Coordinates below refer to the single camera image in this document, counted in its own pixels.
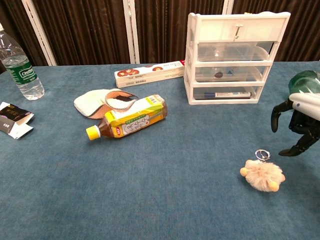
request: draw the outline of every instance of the blue tablecloth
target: blue tablecloth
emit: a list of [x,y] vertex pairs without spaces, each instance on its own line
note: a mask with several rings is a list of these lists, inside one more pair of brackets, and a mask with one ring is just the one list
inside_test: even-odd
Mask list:
[[[123,88],[162,96],[165,120],[121,139],[90,141],[74,99],[116,87],[136,65],[35,67],[45,96],[25,99],[9,74],[0,101],[35,114],[19,140],[0,132],[0,239],[315,240],[320,237],[320,142],[297,157],[278,152],[301,137],[283,113],[270,127],[289,80],[320,62],[275,62],[258,104],[189,105],[183,78]],[[239,170],[270,151],[286,181],[253,189]]]

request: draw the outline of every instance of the yellow bottle cap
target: yellow bottle cap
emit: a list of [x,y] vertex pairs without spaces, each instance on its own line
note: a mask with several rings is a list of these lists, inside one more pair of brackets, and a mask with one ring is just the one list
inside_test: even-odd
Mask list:
[[96,125],[88,127],[86,129],[86,133],[88,134],[88,137],[90,140],[95,140],[100,138],[100,131]]

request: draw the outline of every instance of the transparent drawer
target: transparent drawer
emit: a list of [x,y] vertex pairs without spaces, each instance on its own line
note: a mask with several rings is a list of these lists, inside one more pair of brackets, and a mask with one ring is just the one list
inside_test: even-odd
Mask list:
[[195,36],[194,36],[194,32],[192,31],[192,29],[189,30],[189,34],[190,34],[190,44],[189,47],[191,49],[193,49],[194,44],[195,44]]
[[185,53],[184,65],[185,65],[186,67],[191,68],[191,53],[190,53],[189,50],[186,51],[186,53]]
[[268,60],[274,42],[213,42],[198,44],[198,60],[263,61]]
[[188,86],[190,86],[190,79],[186,72],[184,72],[184,81],[187,83]]
[[196,67],[195,81],[204,82],[257,82],[262,81],[265,66]]
[[195,87],[193,98],[207,99],[251,99],[256,96],[257,86],[230,86],[230,87]]

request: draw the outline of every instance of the key ring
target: key ring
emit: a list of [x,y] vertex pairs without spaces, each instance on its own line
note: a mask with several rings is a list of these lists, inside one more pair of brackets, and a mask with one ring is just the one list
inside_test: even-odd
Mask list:
[[270,159],[270,152],[263,149],[258,149],[254,154],[257,159],[261,160],[264,163]]

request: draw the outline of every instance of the plastic bottle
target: plastic bottle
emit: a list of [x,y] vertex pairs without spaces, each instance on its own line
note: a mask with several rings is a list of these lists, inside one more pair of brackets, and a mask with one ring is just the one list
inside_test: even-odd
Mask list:
[[10,73],[22,95],[37,100],[45,94],[44,87],[20,45],[0,24],[0,60]]
[[157,94],[139,99],[124,112],[108,111],[100,123],[86,129],[90,140],[106,136],[121,138],[146,128],[167,116],[165,100]]

